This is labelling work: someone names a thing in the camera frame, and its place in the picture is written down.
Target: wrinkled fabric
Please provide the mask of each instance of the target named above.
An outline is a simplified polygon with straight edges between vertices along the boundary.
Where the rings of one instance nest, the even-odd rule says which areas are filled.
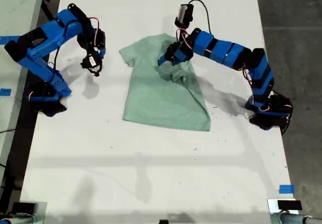
[[[210,130],[210,117],[190,62],[157,60],[175,38],[149,36],[120,50],[133,67],[123,120],[185,130]]]

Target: gray floor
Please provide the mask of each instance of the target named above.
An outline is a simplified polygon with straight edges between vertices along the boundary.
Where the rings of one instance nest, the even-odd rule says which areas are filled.
[[[322,218],[322,0],[258,1],[275,89],[294,105],[283,142],[295,197],[302,200],[304,213]],[[54,14],[58,4],[49,4]],[[45,22],[40,12],[38,25]],[[15,168],[22,172],[24,164]]]

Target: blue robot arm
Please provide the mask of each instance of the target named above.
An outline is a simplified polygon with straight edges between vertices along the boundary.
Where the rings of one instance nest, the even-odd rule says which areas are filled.
[[[29,86],[29,92],[32,92],[30,101],[44,105],[45,102],[57,102],[71,94],[67,82],[56,70],[56,58],[60,47],[74,36],[87,52],[81,66],[94,76],[99,76],[105,54],[105,34],[99,28],[95,29],[90,18],[75,4],[70,4],[52,21],[25,35],[0,37],[0,44],[6,44],[5,50],[11,58],[43,80],[41,84]],[[54,67],[51,68],[43,57],[55,50]]]
[[[165,61],[171,61],[176,65],[190,60],[196,53],[232,69],[242,70],[245,78],[247,69],[253,94],[245,107],[256,113],[250,122],[265,130],[277,125],[282,133],[285,132],[291,118],[292,104],[282,95],[270,96],[274,78],[264,49],[257,48],[251,51],[239,44],[218,40],[212,34],[198,28],[189,36],[184,29],[180,31],[179,41],[168,47],[165,55],[158,60],[159,65]]]

